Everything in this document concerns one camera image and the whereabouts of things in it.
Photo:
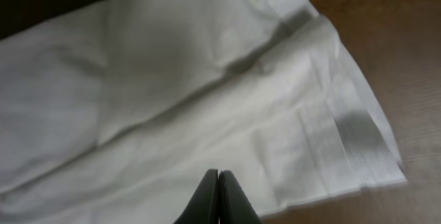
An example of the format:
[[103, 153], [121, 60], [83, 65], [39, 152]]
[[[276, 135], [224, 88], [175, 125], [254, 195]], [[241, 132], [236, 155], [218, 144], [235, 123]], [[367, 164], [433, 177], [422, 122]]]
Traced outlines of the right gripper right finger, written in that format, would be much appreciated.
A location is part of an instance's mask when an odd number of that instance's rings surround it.
[[263, 224], [231, 171], [220, 173], [220, 212], [222, 224]]

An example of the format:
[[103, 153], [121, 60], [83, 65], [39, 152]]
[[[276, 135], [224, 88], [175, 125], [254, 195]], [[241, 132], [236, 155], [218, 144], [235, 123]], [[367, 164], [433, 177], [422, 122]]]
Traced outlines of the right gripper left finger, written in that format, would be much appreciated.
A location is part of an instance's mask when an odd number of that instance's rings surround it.
[[218, 224], [218, 170], [206, 171], [174, 224]]

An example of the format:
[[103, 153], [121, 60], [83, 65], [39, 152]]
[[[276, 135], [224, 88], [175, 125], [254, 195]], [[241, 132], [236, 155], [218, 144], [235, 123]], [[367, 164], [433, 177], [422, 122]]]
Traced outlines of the white t-shirt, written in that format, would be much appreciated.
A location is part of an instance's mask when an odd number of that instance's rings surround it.
[[309, 0], [105, 0], [1, 41], [2, 223], [172, 223], [210, 169], [259, 216], [406, 182]]

